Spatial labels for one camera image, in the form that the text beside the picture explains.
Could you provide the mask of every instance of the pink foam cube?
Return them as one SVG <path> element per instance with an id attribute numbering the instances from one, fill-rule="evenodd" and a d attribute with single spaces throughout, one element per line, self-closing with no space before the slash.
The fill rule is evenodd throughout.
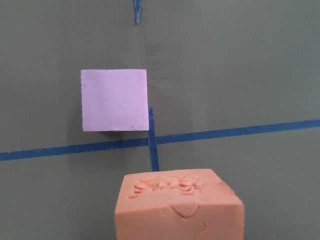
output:
<path id="1" fill-rule="evenodd" d="M 85 132 L 149 130 L 145 69 L 81 70 Z"/>

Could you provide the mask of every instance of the vertical blue tape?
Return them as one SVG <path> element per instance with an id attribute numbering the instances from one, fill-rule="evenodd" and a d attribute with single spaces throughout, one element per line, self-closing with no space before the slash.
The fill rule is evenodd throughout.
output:
<path id="1" fill-rule="evenodd" d="M 135 11 L 135 24 L 138 25 L 140 22 L 140 14 L 141 14 L 141 0 L 134 0 L 134 11 Z"/>
<path id="2" fill-rule="evenodd" d="M 157 141 L 155 135 L 155 117 L 152 107 L 149 109 L 149 131 L 148 131 L 148 142 L 149 142 L 149 151 L 151 159 L 151 169 L 153 172 L 160 171 L 159 162 L 158 162 L 158 150 L 157 150 Z"/>

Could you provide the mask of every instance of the cube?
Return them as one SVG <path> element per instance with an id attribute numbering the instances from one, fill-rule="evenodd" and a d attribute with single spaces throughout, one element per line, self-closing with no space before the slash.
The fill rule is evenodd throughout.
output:
<path id="1" fill-rule="evenodd" d="M 145 69 L 81 70 L 82 128 L 149 130 Z"/>
<path id="2" fill-rule="evenodd" d="M 243 240 L 245 207 L 211 169 L 124 176 L 117 240 Z"/>

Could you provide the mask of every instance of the blue tape line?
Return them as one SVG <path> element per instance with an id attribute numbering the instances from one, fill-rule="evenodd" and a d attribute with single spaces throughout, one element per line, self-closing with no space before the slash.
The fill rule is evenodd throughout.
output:
<path id="1" fill-rule="evenodd" d="M 140 22 L 140 14 L 141 14 L 141 0 L 134 0 L 134 10 L 135 10 L 135 24 L 138 25 Z"/>
<path id="2" fill-rule="evenodd" d="M 157 140 L 155 135 L 155 116 L 152 107 L 149 109 L 149 131 L 148 142 L 151 159 L 151 169 L 153 172 L 160 171 L 158 162 Z"/>
<path id="3" fill-rule="evenodd" d="M 14 151 L 14 152 L 2 152 L 0 153 L 0 162 L 8 161 L 8 160 L 31 159 L 31 158 L 38 158 L 38 157 L 58 156 L 58 155 L 66 155 L 66 154 L 79 154 L 79 153 L 88 153 L 88 152 L 114 150 L 114 149 L 126 149 L 126 148 L 143 147 L 143 146 L 148 146 L 147 138 L 97 142 L 97 143 L 71 145 L 71 146 L 58 146 L 58 147 L 31 149 L 31 150 Z"/>
<path id="4" fill-rule="evenodd" d="M 277 124 L 260 125 L 260 126 L 230 128 L 230 129 L 223 129 L 223 130 L 184 133 L 184 134 L 176 134 L 176 135 L 157 136 L 155 139 L 156 139 L 156 143 L 159 145 L 159 144 L 170 144 L 170 143 L 179 143 L 179 142 L 205 140 L 205 139 L 217 139 L 217 138 L 235 137 L 235 136 L 252 135 L 252 134 L 282 132 L 282 131 L 299 130 L 299 129 L 311 129 L 311 128 L 319 128 L 319 127 L 320 127 L 320 119 L 317 119 L 317 120 L 296 121 L 296 122 L 277 123 Z M 37 158 L 37 157 L 78 154 L 78 153 L 105 151 L 105 150 L 113 150 L 113 149 L 125 149 L 125 148 L 134 148 L 134 147 L 143 147 L 143 146 L 148 146 L 148 138 L 98 142 L 98 143 L 80 144 L 80 145 L 71 145 L 71 146 L 58 146 L 58 147 L 31 149 L 31 150 L 14 151 L 14 152 L 2 152 L 0 153 L 0 161 L 31 159 L 31 158 Z"/>
<path id="5" fill-rule="evenodd" d="M 265 133 L 282 132 L 282 131 L 289 131 L 289 130 L 318 128 L 318 127 L 320 127 L 320 119 L 277 123 L 277 124 L 260 125 L 260 126 L 238 127 L 238 128 L 213 130 L 213 131 L 201 131 L 201 132 L 184 133 L 184 134 L 167 135 L 167 136 L 157 136 L 156 142 L 157 144 L 170 144 L 170 143 L 180 143 L 180 142 L 195 141 L 195 140 L 227 138 L 227 137 L 252 135 L 252 134 L 265 134 Z"/>

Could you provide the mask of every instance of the orange foam block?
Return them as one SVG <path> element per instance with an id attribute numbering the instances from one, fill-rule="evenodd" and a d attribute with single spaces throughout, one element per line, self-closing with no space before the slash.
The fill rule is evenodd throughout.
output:
<path id="1" fill-rule="evenodd" d="M 118 240 L 243 240 L 245 207 L 211 169 L 124 176 Z"/>

